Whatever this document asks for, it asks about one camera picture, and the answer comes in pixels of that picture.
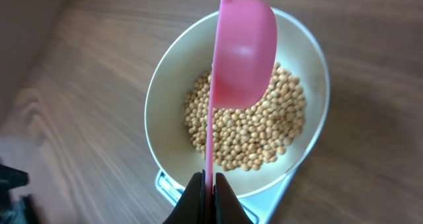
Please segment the pink measuring scoop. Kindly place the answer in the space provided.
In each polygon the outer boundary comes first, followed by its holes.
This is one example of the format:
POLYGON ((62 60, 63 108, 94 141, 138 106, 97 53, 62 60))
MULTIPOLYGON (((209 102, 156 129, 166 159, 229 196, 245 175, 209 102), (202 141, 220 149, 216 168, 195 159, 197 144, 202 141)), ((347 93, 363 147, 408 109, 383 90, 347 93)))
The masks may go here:
POLYGON ((213 109, 244 109, 265 93, 277 48, 273 10, 263 0, 221 0, 211 70, 206 140, 206 192, 213 186, 213 109))

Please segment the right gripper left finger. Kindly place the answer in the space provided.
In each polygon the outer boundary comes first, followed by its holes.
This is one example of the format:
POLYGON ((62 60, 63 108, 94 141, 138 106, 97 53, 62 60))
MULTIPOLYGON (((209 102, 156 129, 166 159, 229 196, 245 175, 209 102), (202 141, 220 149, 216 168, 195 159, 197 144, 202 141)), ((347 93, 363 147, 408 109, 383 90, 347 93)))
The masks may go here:
POLYGON ((206 182, 205 171, 196 172, 163 224, 204 224, 206 182))

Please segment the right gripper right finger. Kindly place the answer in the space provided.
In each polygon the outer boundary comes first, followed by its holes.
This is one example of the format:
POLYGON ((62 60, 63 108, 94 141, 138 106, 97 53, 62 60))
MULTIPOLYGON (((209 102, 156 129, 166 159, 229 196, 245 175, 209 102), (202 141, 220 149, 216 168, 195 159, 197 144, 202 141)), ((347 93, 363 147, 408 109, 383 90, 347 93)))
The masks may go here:
POLYGON ((252 224, 223 173, 216 174, 213 198, 215 224, 252 224))

